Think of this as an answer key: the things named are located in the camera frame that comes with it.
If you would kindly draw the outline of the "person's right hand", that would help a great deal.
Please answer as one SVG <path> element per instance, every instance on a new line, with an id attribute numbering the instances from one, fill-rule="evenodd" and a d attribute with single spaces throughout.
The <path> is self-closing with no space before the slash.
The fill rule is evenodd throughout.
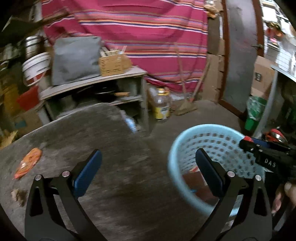
<path id="1" fill-rule="evenodd" d="M 288 197 L 290 199 L 291 209 L 295 209 L 296 204 L 296 186 L 290 182 L 281 184 L 275 194 L 273 206 L 271 208 L 271 215 L 274 216 L 282 206 L 283 199 Z"/>

